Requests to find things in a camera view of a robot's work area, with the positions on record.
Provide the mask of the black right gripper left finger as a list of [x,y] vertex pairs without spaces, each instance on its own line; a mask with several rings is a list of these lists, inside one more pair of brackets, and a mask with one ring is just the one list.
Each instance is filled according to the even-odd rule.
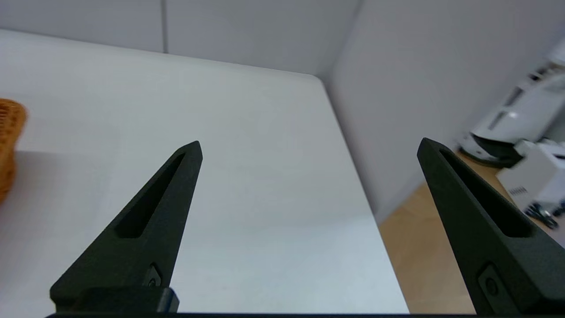
[[170,284],[203,161],[180,147],[51,286],[56,314],[169,314]]

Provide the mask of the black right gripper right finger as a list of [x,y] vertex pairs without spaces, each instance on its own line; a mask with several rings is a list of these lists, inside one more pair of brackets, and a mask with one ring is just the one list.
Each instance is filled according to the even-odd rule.
[[417,151],[478,315],[563,315],[564,248],[446,146]]

